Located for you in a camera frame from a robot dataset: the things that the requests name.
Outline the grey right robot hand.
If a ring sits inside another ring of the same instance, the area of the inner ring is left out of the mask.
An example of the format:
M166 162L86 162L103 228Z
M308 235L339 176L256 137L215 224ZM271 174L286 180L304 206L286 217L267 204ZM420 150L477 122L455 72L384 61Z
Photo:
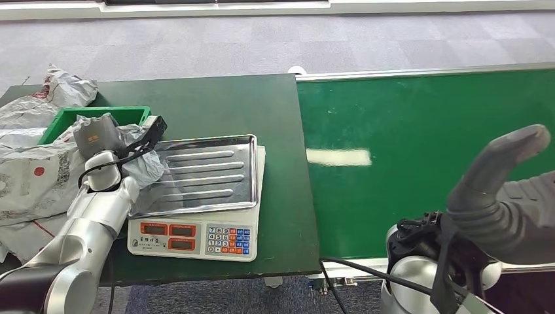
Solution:
M554 262L554 172L507 179L550 140L544 125L533 124L490 141L448 196L446 213L459 233L494 259Z

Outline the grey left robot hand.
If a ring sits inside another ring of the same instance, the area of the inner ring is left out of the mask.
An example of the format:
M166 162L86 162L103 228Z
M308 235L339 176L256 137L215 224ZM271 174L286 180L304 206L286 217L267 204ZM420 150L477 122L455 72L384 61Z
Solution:
M111 114L99 117L79 116L73 137L83 158L89 159L104 150L120 152L126 146Z

